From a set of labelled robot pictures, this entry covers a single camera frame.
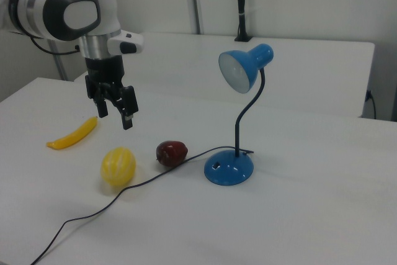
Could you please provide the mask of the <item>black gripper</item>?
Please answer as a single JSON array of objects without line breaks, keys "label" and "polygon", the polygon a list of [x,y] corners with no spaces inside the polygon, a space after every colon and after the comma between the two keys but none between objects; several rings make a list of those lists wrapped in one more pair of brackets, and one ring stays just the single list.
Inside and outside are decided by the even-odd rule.
[{"label": "black gripper", "polygon": [[133,86],[123,88],[124,75],[121,56],[105,59],[86,58],[86,88],[88,98],[94,99],[99,118],[108,116],[105,99],[118,101],[121,99],[121,115],[124,130],[133,127],[133,115],[138,112],[138,103]]}]

